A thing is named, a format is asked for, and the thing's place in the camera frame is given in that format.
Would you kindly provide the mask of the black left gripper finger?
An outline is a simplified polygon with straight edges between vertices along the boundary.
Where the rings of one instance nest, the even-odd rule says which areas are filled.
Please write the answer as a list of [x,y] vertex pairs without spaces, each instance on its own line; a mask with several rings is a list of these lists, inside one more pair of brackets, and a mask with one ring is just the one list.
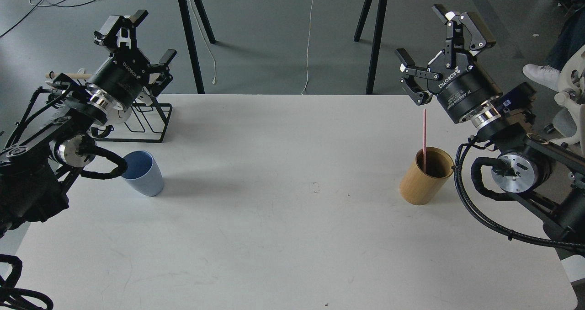
[[133,16],[109,16],[99,31],[94,31],[94,43],[114,53],[117,50],[137,49],[136,28],[148,16],[138,10]]
[[146,89],[149,94],[158,97],[163,90],[173,81],[173,76],[170,74],[170,63],[175,58],[177,51],[168,49],[159,59],[158,64],[148,65],[147,72],[149,74],[149,83]]

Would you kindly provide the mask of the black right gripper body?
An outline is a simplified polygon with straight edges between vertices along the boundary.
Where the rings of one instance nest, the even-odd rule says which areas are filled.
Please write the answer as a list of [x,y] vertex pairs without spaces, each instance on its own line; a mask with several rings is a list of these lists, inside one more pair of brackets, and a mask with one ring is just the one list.
[[467,50],[455,50],[455,60],[449,68],[445,66],[445,54],[441,50],[427,67],[441,75],[437,80],[428,80],[427,89],[437,97],[455,124],[461,123],[483,102],[503,95],[476,57]]

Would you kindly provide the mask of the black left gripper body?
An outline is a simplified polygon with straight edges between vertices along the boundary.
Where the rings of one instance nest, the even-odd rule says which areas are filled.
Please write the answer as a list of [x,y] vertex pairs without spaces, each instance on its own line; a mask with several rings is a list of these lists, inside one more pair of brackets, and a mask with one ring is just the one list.
[[128,108],[148,82],[148,58],[138,48],[107,48],[109,57],[86,83],[89,91],[105,91]]

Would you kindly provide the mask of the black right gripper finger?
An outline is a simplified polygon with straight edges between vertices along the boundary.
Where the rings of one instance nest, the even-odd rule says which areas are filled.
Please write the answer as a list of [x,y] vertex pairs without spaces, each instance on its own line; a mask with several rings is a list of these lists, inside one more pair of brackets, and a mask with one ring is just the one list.
[[495,36],[479,13],[448,11],[441,4],[433,5],[432,10],[446,26],[443,50],[445,68],[455,67],[457,53],[476,56],[496,44]]
[[432,95],[429,91],[425,91],[416,82],[416,77],[438,81],[440,79],[440,73],[431,72],[428,68],[422,68],[415,65],[413,58],[409,55],[406,49],[396,49],[395,55],[401,62],[402,77],[400,82],[402,83],[403,89],[408,96],[411,97],[412,101],[416,105],[426,105],[432,100]]

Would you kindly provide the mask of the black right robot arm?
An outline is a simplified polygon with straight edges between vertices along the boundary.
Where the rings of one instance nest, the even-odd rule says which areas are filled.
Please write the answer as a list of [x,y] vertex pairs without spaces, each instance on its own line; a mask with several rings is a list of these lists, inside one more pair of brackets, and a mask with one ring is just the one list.
[[[425,68],[416,66],[405,49],[397,49],[402,87],[417,105],[435,96],[455,123],[470,121],[477,134],[456,152],[456,191],[465,208],[489,229],[531,245],[562,248],[584,255],[584,158],[532,132],[535,90],[521,83],[508,93],[477,62],[477,54],[496,41],[476,12],[452,12],[435,4],[433,12],[446,27],[444,48]],[[480,195],[516,201],[543,223],[547,239],[504,227],[482,213],[470,199],[462,179],[470,148],[493,145],[496,158],[478,157],[470,179]]]

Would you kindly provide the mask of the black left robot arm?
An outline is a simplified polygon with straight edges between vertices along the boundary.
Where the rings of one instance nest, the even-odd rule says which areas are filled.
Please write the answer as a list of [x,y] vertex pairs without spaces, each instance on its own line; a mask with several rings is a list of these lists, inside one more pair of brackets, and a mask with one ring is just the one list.
[[160,110],[158,95],[169,85],[168,49],[153,64],[137,46],[136,28],[148,16],[109,16],[94,42],[109,57],[89,77],[50,73],[49,89],[33,93],[25,114],[1,151],[1,235],[25,222],[46,222],[69,207],[67,191],[78,177],[108,180],[126,172],[119,155],[98,147],[136,100]]

